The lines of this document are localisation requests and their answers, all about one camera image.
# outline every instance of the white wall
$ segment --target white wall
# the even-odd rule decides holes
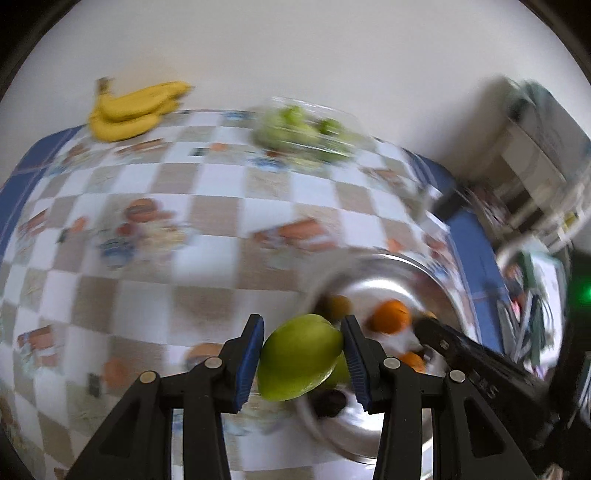
[[[503,75],[537,79],[591,132],[591,86],[518,0],[82,0],[0,103],[0,181],[85,121],[102,76],[120,93],[187,80],[188,108],[322,103],[458,172],[498,131]]]

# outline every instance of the bunch of bananas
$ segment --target bunch of bananas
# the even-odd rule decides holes
[[[114,97],[109,79],[100,79],[97,84],[88,124],[93,135],[105,142],[126,140],[153,129],[162,115],[178,108],[176,99],[191,89],[186,82],[167,82]]]

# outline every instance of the metal bowl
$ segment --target metal bowl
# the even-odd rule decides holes
[[[414,318],[432,312],[440,321],[461,330],[459,309],[445,287],[419,262],[394,254],[346,251],[337,260],[331,258],[333,267],[317,260],[316,272],[321,278],[306,294],[300,313],[318,312],[326,298],[345,296],[351,303],[351,314],[360,325],[385,300],[398,299],[405,303]],[[382,336],[386,353],[395,355],[419,348],[420,344],[407,329],[398,335]],[[443,357],[433,352],[427,364],[427,373],[443,376],[446,364]],[[334,418],[318,418],[311,407],[308,395],[295,401],[296,409],[312,435],[338,454],[360,463],[376,462],[383,415],[368,415],[357,402],[349,385],[340,385],[345,393],[347,406]],[[433,428],[431,411],[423,410],[423,477],[432,471]]]

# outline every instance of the screw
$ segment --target screw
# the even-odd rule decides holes
[[[152,383],[154,380],[156,380],[156,373],[151,370],[148,370],[139,376],[139,381],[142,383]]]
[[[205,366],[207,368],[216,369],[222,366],[222,359],[218,356],[211,356],[207,360],[205,360]]]
[[[451,378],[455,383],[464,383],[466,374],[461,370],[452,370],[449,372],[449,378]]]
[[[393,356],[389,356],[386,360],[384,360],[384,366],[391,370],[396,370],[400,368],[400,360],[398,358],[394,358]]]

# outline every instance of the plastic container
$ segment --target plastic container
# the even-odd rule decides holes
[[[353,115],[290,98],[273,97],[255,120],[258,145],[304,160],[350,160],[364,138]]]

